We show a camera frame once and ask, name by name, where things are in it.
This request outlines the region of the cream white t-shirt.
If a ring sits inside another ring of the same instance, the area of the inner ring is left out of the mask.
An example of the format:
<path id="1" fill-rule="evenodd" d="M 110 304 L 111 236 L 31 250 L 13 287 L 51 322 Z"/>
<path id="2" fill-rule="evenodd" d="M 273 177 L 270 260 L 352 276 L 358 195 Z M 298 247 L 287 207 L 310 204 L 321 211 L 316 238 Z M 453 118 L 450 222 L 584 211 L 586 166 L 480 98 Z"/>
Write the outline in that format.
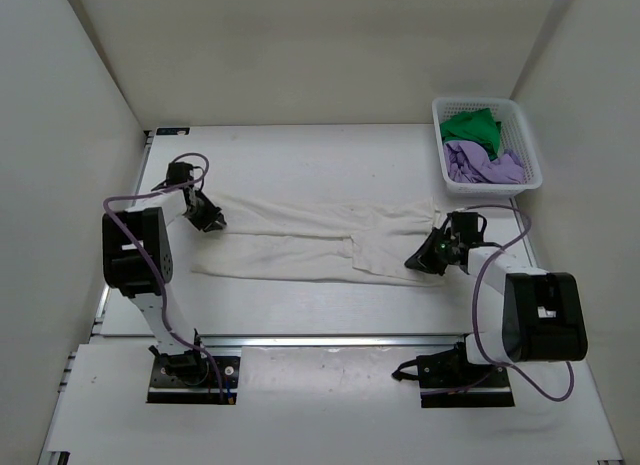
<path id="1" fill-rule="evenodd" d="M 223 195 L 220 203 L 227 227 L 198 242 L 194 273 L 406 287 L 442 282 L 405 265 L 440 219 L 432 200 L 278 203 Z"/>

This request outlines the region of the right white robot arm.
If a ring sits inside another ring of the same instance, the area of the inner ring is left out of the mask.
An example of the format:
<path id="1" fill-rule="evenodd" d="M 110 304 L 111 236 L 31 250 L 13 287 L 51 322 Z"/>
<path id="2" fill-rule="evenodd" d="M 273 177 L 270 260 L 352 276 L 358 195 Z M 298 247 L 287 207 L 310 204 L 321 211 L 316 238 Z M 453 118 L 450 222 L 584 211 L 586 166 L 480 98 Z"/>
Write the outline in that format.
<path id="1" fill-rule="evenodd" d="M 442 276 L 457 267 L 476 279 L 466 360 L 497 366 L 583 360 L 588 339 L 574 276 L 525 264 L 505 245 L 485 240 L 487 225 L 475 211 L 451 212 L 405 261 L 412 271 Z M 502 296 L 500 322 L 485 331 L 479 328 L 483 285 Z"/>

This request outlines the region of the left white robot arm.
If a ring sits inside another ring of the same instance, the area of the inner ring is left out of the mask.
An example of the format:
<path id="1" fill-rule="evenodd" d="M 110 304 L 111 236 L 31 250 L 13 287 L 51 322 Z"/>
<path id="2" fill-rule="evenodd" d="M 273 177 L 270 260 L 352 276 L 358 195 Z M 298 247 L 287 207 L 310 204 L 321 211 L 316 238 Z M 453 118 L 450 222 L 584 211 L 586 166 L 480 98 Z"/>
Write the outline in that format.
<path id="1" fill-rule="evenodd" d="M 168 227 L 184 219 L 201 233 L 226 228 L 222 209 L 204 193 L 209 162 L 202 154 L 193 156 L 203 163 L 195 165 L 186 160 L 186 154 L 178 156 L 151 191 L 103 201 L 104 279 L 141 312 L 157 341 L 152 353 L 162 358 L 205 355 L 197 331 L 188 325 L 171 290 Z"/>

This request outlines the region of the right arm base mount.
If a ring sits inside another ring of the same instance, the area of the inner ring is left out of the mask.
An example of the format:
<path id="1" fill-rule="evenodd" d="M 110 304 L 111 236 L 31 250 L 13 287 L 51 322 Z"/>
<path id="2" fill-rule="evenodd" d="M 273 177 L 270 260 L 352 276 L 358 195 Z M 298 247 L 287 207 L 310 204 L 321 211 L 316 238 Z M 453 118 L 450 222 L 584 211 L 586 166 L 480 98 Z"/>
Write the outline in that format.
<path id="1" fill-rule="evenodd" d="M 423 409 L 488 409 L 515 406 L 506 359 L 476 356 L 463 336 L 409 335 L 401 345 L 414 356 L 391 373 L 418 386 Z"/>

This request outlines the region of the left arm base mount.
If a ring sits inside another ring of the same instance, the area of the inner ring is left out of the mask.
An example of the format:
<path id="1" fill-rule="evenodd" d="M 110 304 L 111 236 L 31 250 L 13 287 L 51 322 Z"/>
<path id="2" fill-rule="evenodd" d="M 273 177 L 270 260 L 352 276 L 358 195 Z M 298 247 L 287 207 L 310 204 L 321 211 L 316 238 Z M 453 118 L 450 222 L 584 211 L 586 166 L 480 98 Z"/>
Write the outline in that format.
<path id="1" fill-rule="evenodd" d="M 182 355 L 156 354 L 146 402 L 149 404 L 235 405 L 240 378 L 240 356 L 214 356 L 211 362 L 194 351 Z"/>

